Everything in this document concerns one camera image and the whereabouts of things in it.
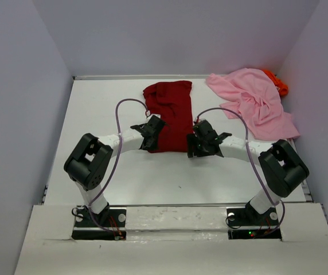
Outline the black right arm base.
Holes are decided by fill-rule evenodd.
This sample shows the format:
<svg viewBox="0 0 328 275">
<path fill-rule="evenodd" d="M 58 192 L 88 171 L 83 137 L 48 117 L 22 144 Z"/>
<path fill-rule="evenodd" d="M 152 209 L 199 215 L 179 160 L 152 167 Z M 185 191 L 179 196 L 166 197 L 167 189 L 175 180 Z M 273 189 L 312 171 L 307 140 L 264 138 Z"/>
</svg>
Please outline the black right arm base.
<svg viewBox="0 0 328 275">
<path fill-rule="evenodd" d="M 282 239 L 280 229 L 276 229 L 279 218 L 274 207 L 264 214 L 256 213 L 255 217 L 247 216 L 245 207 L 227 208 L 225 223 L 230 240 Z"/>
</svg>

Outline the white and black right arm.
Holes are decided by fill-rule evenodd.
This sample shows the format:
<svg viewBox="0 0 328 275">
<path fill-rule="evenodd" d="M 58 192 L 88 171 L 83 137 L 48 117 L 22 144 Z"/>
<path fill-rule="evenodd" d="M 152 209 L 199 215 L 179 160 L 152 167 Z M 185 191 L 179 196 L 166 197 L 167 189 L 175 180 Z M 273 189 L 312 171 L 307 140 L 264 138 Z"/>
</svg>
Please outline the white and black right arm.
<svg viewBox="0 0 328 275">
<path fill-rule="evenodd" d="M 207 120 L 193 126 L 186 137 L 188 157 L 219 156 L 249 162 L 253 170 L 261 169 L 256 177 L 260 191 L 243 207 L 234 211 L 229 227 L 259 226 L 274 212 L 277 204 L 288 197 L 310 175 L 309 169 L 283 139 L 274 143 L 250 142 L 231 133 L 218 134 Z"/>
</svg>

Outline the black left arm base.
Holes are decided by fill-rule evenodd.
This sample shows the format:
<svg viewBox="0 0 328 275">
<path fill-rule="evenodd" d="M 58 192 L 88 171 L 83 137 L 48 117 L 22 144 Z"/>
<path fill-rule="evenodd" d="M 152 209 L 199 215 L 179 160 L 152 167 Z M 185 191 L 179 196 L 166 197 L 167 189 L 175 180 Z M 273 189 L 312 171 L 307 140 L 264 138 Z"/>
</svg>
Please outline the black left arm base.
<svg viewBox="0 0 328 275">
<path fill-rule="evenodd" d="M 109 210 L 107 218 L 98 226 L 84 206 L 74 207 L 71 210 L 74 217 L 72 238 L 86 241 L 121 241 L 126 239 L 126 216 L 127 209 L 113 207 Z"/>
</svg>

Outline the pink t shirt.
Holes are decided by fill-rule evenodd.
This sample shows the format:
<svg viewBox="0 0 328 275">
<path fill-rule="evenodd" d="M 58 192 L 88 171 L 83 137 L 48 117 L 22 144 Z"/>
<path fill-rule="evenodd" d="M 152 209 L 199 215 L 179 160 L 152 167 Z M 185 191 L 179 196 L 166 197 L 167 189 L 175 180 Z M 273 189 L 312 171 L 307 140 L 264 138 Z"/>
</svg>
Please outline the pink t shirt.
<svg viewBox="0 0 328 275">
<path fill-rule="evenodd" d="M 285 112 L 279 92 L 260 69 L 244 68 L 228 75 L 211 74 L 207 86 L 226 102 L 220 107 L 229 119 L 241 116 L 257 140 L 273 141 L 300 137 L 292 115 Z"/>
</svg>

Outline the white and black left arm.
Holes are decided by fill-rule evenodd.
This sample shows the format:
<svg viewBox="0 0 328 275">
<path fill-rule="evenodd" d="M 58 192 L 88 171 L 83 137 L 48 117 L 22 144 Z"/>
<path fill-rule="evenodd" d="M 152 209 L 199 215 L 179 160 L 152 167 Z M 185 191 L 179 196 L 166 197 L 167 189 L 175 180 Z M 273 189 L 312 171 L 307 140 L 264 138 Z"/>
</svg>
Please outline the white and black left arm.
<svg viewBox="0 0 328 275">
<path fill-rule="evenodd" d="M 159 134 L 166 123 L 160 115 L 150 115 L 145 123 L 133 125 L 117 134 L 96 137 L 86 133 L 64 163 L 64 171 L 76 183 L 84 200 L 87 218 L 94 225 L 103 227 L 109 216 L 110 205 L 104 197 L 101 182 L 111 158 L 115 158 L 115 171 L 121 154 L 129 151 L 158 149 Z"/>
</svg>

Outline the dark red t shirt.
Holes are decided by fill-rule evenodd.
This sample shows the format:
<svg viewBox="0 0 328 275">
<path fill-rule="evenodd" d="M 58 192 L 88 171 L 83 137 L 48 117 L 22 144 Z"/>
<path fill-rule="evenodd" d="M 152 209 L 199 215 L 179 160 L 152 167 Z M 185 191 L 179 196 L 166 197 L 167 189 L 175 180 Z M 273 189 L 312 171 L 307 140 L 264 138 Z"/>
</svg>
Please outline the dark red t shirt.
<svg viewBox="0 0 328 275">
<path fill-rule="evenodd" d="M 143 90 L 149 111 L 166 123 L 153 153 L 188 151 L 186 138 L 193 132 L 191 90 L 192 82 L 186 80 L 159 82 Z"/>
</svg>

